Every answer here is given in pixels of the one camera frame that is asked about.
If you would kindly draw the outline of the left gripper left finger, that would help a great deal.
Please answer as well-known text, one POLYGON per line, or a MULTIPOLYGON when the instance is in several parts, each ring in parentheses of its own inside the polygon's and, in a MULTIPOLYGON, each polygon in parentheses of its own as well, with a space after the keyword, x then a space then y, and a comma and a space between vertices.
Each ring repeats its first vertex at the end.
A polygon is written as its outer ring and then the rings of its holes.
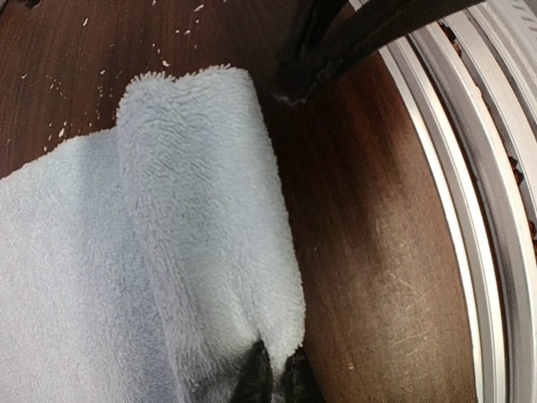
POLYGON ((269 353, 262 340, 258 340, 248 352, 232 403, 269 403, 274 386, 269 353))

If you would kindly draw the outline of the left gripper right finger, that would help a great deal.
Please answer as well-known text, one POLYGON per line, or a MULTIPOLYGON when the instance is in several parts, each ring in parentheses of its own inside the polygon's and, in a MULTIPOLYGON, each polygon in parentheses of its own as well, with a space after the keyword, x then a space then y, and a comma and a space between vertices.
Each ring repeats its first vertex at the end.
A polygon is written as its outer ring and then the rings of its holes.
POLYGON ((304 350, 296 350, 286 361, 281 379, 286 403, 322 403, 323 396, 316 383, 304 350))

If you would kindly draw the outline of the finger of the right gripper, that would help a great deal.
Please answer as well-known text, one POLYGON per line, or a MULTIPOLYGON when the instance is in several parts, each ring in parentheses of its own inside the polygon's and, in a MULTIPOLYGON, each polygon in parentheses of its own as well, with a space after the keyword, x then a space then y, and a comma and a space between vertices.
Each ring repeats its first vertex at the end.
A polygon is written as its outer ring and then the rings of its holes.
POLYGON ((368 1, 329 30, 345 1, 299 1, 274 73, 272 93, 288 105, 306 102, 390 42, 477 0, 368 1))

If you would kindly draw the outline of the light blue towel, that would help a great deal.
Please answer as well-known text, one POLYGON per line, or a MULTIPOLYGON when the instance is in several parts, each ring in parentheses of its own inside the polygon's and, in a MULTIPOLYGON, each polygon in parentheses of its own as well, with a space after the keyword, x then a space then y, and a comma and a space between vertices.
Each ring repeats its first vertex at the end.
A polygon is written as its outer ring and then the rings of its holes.
POLYGON ((262 340, 284 400, 305 297, 250 75, 135 77, 113 128, 1 181, 4 402, 232 402, 262 340))

